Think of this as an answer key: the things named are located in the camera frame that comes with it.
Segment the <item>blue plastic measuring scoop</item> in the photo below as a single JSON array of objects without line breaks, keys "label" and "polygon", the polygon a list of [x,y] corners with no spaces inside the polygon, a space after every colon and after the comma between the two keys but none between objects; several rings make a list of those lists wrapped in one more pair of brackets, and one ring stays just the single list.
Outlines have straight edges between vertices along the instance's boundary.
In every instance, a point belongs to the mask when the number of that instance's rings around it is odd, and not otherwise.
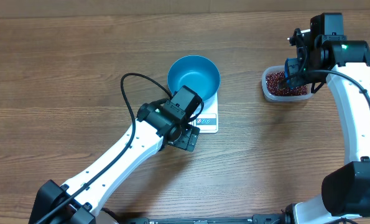
[{"label": "blue plastic measuring scoop", "polygon": [[285,84],[294,89],[307,84],[305,79],[305,61],[298,58],[288,58],[285,61]]}]

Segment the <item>clear plastic food container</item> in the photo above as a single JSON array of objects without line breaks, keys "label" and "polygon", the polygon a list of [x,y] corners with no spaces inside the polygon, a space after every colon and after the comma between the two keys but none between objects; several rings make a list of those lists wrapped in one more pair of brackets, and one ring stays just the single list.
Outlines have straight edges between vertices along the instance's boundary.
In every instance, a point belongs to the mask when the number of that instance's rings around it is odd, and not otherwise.
[{"label": "clear plastic food container", "polygon": [[295,88],[280,87],[279,83],[286,78],[283,65],[267,68],[262,74],[261,84],[264,97],[273,103],[288,103],[311,98],[311,84]]}]

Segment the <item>white digital kitchen scale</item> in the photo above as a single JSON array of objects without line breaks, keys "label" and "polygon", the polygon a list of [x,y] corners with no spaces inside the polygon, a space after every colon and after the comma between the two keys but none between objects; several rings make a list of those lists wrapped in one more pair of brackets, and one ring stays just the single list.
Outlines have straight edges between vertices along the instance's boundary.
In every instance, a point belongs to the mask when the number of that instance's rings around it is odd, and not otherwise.
[{"label": "white digital kitchen scale", "polygon": [[191,125],[200,129],[200,134],[216,134],[219,130],[218,94],[204,102],[204,108]]}]

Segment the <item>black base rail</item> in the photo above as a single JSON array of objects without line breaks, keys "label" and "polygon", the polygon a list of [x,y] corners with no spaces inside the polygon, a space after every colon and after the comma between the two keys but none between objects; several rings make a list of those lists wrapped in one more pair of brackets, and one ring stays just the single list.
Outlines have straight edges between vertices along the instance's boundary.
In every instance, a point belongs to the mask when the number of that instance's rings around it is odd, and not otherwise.
[{"label": "black base rail", "polygon": [[112,216],[114,221],[125,224],[294,224],[294,203],[288,205],[281,213],[254,214],[250,217],[214,217],[214,218],[147,218],[139,213],[118,215],[108,208],[102,211]]}]

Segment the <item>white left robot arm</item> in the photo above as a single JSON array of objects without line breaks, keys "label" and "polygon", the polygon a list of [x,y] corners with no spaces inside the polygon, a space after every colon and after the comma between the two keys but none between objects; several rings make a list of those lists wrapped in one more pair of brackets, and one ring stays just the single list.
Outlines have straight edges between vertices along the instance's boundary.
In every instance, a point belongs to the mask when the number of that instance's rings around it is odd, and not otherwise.
[{"label": "white left robot arm", "polygon": [[171,99],[145,103],[124,135],[92,165],[62,185],[48,180],[37,192],[30,223],[96,223],[112,193],[166,145],[193,151],[199,128],[189,118],[202,99],[183,86]]}]

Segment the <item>teal blue bowl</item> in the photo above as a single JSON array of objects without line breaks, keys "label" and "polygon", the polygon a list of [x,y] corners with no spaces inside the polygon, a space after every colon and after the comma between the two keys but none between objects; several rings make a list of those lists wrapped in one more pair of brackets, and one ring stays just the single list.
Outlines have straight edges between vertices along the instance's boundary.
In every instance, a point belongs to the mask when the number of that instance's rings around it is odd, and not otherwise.
[{"label": "teal blue bowl", "polygon": [[167,84],[172,93],[187,86],[203,101],[207,101],[218,92],[221,75],[210,59],[201,55],[187,55],[172,64],[167,74]]}]

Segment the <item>red adzuki beans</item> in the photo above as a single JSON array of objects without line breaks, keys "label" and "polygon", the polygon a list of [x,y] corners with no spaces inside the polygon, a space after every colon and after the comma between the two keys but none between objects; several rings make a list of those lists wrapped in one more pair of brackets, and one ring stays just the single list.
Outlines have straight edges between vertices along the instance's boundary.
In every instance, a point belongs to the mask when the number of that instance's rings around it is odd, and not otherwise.
[{"label": "red adzuki beans", "polygon": [[275,96],[301,96],[308,94],[306,85],[294,89],[280,87],[279,83],[285,78],[285,72],[272,72],[266,75],[266,86],[270,94]]}]

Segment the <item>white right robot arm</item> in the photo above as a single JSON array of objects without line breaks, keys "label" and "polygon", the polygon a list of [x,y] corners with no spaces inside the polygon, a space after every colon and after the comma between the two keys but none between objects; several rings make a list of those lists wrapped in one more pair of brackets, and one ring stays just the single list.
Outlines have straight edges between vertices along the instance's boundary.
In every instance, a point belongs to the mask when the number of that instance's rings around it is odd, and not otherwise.
[{"label": "white right robot arm", "polygon": [[287,209],[292,223],[353,223],[370,217],[370,49],[348,40],[340,13],[313,17],[289,43],[297,56],[285,62],[280,88],[327,85],[335,99],[345,142],[344,166],[327,175],[321,194]]}]

